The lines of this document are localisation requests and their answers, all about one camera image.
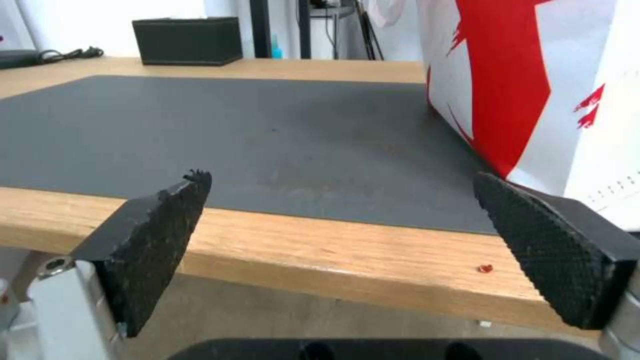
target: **textured gripper pad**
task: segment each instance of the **textured gripper pad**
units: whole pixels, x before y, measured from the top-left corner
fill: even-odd
[[[640,258],[638,239],[581,202],[474,178],[480,206],[520,267],[565,323],[602,329]]]
[[[138,335],[169,285],[211,189],[208,172],[192,171],[184,179],[128,200],[71,253],[93,263],[113,318],[128,337]]]

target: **black cable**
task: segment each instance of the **black cable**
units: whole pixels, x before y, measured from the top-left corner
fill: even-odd
[[[325,7],[324,8],[324,33],[326,33],[326,38],[329,39],[329,42],[331,43],[331,47],[333,49],[333,57],[335,57],[335,53],[337,52],[337,49],[335,48],[335,39],[331,39],[331,36],[329,35],[329,7]]]
[[[380,48],[380,43],[378,42],[378,36],[376,35],[375,30],[373,30],[373,25],[371,24],[371,19],[369,18],[369,14],[364,13],[364,17],[365,17],[365,20],[367,21],[367,26],[371,31],[371,37],[373,38],[373,41],[376,43],[376,47],[378,48],[378,54],[380,54],[380,60],[385,61],[385,56],[382,55],[382,49]]]
[[[50,64],[69,59],[99,58],[102,55],[104,55],[104,51],[99,47],[93,46],[90,46],[87,50],[76,49],[67,54],[63,54],[57,50],[45,50],[38,54],[38,63]]]
[[[367,51],[367,58],[369,60],[375,60],[376,53],[373,51],[373,46],[371,45],[371,39],[369,38],[369,29],[367,28],[366,22],[363,20],[364,10],[362,10],[362,4],[356,1],[355,6],[358,14],[358,22],[360,23],[360,30],[362,30],[362,40],[364,43],[364,48]]]

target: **black pole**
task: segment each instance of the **black pole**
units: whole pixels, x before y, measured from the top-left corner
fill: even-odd
[[[309,0],[298,0],[298,18],[300,23],[300,58],[311,59],[311,23]]]
[[[362,30],[362,41],[364,43],[364,49],[367,51],[367,58],[369,60],[376,59],[376,53],[373,51],[373,46],[371,45],[371,39],[369,38],[369,28],[367,27],[367,23],[364,21],[364,11],[360,4],[356,1],[356,14],[358,15],[358,22],[360,23],[360,29]]]
[[[271,28],[267,0],[250,0],[253,50],[256,58],[271,57]]]

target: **screw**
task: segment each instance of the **screw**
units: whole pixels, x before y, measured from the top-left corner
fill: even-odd
[[[56,256],[38,267],[38,279],[44,280],[75,267],[76,262],[70,256]]]

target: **white wall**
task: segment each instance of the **white wall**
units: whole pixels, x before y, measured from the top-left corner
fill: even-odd
[[[90,45],[109,56],[138,56],[134,19],[201,17],[202,0],[18,0],[39,50]]]
[[[289,54],[287,5],[269,0],[271,32]],[[108,56],[139,56],[135,19],[238,16],[245,58],[253,57],[249,0],[18,0],[39,50],[62,52],[97,46]]]
[[[298,0],[269,0],[271,33],[278,37],[284,58],[300,58],[296,22]],[[249,0],[17,0],[39,50],[71,51],[90,45],[108,56],[139,56],[131,27],[134,19],[156,17],[238,16],[245,58],[253,58]],[[420,60],[414,0],[407,0],[395,26],[376,28],[388,60]],[[341,58],[365,58],[356,17],[340,24]],[[312,20],[312,54],[330,58],[324,20]]]

